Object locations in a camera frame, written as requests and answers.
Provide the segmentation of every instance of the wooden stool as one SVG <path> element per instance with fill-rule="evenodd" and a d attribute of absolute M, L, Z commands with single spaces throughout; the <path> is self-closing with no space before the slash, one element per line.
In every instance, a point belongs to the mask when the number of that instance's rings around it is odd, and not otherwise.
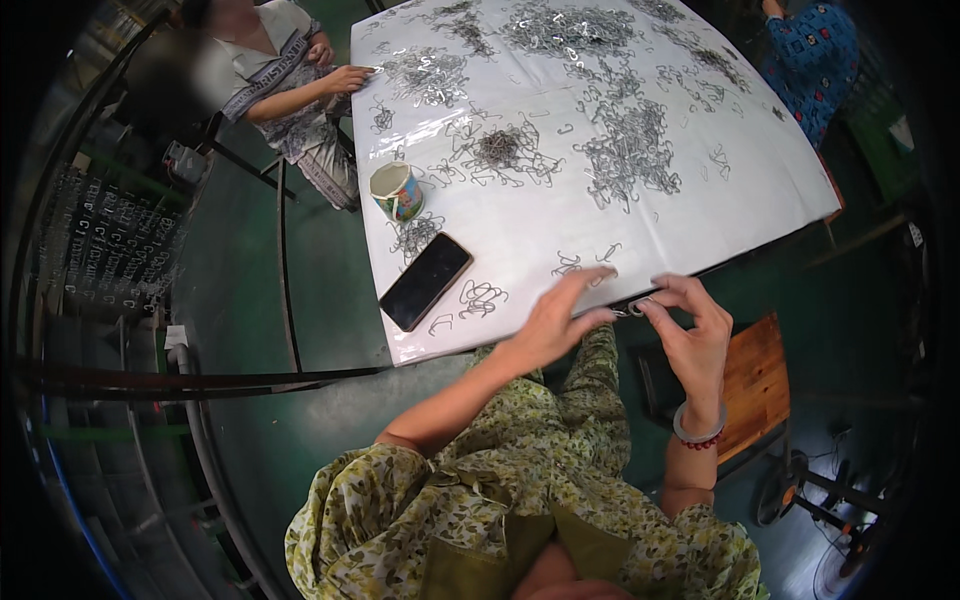
<path fill-rule="evenodd" d="M 732 468 L 724 469 L 717 483 L 766 454 L 777 442 L 783 441 L 783 456 L 790 456 L 790 386 L 777 314 L 771 313 L 749 326 L 734 325 L 733 330 L 724 368 L 727 424 L 717 448 L 718 463 L 723 465 L 741 453 L 745 456 Z M 672 431 L 673 414 L 685 400 L 683 386 L 670 370 L 659 343 L 642 348 L 637 362 L 646 393 L 647 418 Z M 769 439 L 757 444 L 765 437 Z"/>

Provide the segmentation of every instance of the smartphone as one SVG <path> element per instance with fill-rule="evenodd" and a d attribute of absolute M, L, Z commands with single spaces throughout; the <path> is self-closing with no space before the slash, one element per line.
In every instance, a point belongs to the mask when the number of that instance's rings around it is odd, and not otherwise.
<path fill-rule="evenodd" d="M 380 308 L 401 330 L 412 331 L 472 262 L 469 252 L 440 232 L 390 286 Z"/>

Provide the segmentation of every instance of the green floor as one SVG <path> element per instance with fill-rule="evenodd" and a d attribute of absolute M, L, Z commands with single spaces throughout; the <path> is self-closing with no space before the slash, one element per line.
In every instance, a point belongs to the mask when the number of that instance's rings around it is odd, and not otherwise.
<path fill-rule="evenodd" d="M 317 1 L 300 3 L 324 22 L 344 59 L 348 24 L 365 16 L 364 4 L 334 11 Z M 255 165 L 273 157 L 247 124 L 224 130 L 222 141 Z M 823 155 L 848 203 L 833 226 L 842 243 L 883 215 L 872 209 L 874 188 L 842 127 L 831 128 Z M 296 168 L 289 182 L 298 193 L 297 202 L 287 205 L 287 223 L 303 367 L 388 365 L 360 216 L 332 209 Z M 849 422 L 852 432 L 840 451 L 853 461 L 860 484 L 869 488 L 890 463 L 897 416 L 837 398 L 888 396 L 898 388 L 898 283 L 882 240 L 804 269 L 829 248 L 826 229 L 812 226 L 736 258 L 703 281 L 738 322 L 777 311 L 791 383 L 794 446 L 810 455 L 827 452 L 828 426 Z M 277 282 L 274 190 L 218 159 L 194 211 L 181 264 L 185 271 L 175 290 L 174 311 L 178 322 L 187 324 L 203 372 L 289 370 Z M 654 333 L 640 319 L 621 320 L 616 333 L 621 395 L 634 440 L 624 477 L 653 492 L 662 474 L 667 432 L 640 413 L 639 380 L 628 348 L 650 342 Z M 454 379 L 464 361 L 463 356 L 447 357 L 316 392 L 211 403 L 232 491 L 291 598 L 298 596 L 285 573 L 283 531 L 305 500 L 313 473 L 340 452 L 369 444 L 393 416 Z M 830 457 L 813 466 L 833 474 Z M 761 579 L 775 598 L 811 597 L 811 565 L 829 541 L 799 510 L 776 527 L 752 524 L 750 499 L 764 470 L 760 464 L 725 482 L 717 491 L 717 512 L 748 526 L 760 550 Z"/>

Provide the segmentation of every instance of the hand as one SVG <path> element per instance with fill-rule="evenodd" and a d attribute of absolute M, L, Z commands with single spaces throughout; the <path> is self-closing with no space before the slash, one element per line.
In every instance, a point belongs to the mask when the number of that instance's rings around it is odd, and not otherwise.
<path fill-rule="evenodd" d="M 316 62 L 319 66 L 327 66 L 328 64 L 333 64 L 333 60 L 337 55 L 333 52 L 333 48 L 330 47 L 330 42 L 321 41 L 318 44 L 314 44 L 313 48 L 310 48 L 310 52 L 306 54 L 306 57 L 308 60 Z"/>
<path fill-rule="evenodd" d="M 609 308 L 597 308 L 572 319 L 573 306 L 589 283 L 598 277 L 616 273 L 608 267 L 569 273 L 553 289 L 540 297 L 527 323 L 494 352 L 505 364 L 516 368 L 517 375 L 545 367 L 570 351 L 588 331 L 616 317 Z"/>
<path fill-rule="evenodd" d="M 373 69 L 366 66 L 345 64 L 319 81 L 326 84 L 327 93 L 353 92 L 360 89 L 372 72 Z"/>
<path fill-rule="evenodd" d="M 733 317 L 720 307 L 696 277 L 666 274 L 653 278 L 663 288 L 637 306 L 663 341 L 670 369 L 684 386 L 688 400 L 684 430 L 706 433 L 720 418 L 723 370 Z M 684 331 L 666 307 L 677 306 L 693 315 L 694 327 Z"/>
<path fill-rule="evenodd" d="M 786 16 L 786 12 L 783 11 L 783 8 L 777 0 L 763 0 L 762 8 L 763 13 L 767 16 L 778 16 L 780 18 Z"/>

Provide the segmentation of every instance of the bracelet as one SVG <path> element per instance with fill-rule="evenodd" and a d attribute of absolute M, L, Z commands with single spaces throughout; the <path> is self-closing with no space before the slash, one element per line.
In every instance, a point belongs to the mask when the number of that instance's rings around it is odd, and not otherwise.
<path fill-rule="evenodd" d="M 727 424 L 727 407 L 720 403 L 720 419 L 717 420 L 717 424 L 706 434 L 702 436 L 692 436 L 682 427 L 680 427 L 680 419 L 684 415 L 684 410 L 686 410 L 686 401 L 680 405 L 680 408 L 677 409 L 677 412 L 673 415 L 673 432 L 677 434 L 677 437 L 680 438 L 680 441 L 684 443 L 687 447 L 692 447 L 696 444 L 703 446 L 705 443 L 710 443 L 708 446 L 714 445 L 719 441 L 720 434 L 723 432 L 723 427 Z"/>
<path fill-rule="evenodd" d="M 720 438 L 722 437 L 723 437 L 723 429 L 721 429 L 720 433 L 718 433 L 717 435 L 713 436 L 706 442 L 702 442 L 700 444 L 691 444 L 690 442 L 684 442 L 683 440 L 680 440 L 680 443 L 690 448 L 691 450 L 706 450 L 707 448 L 711 447 L 714 444 L 719 444 Z"/>

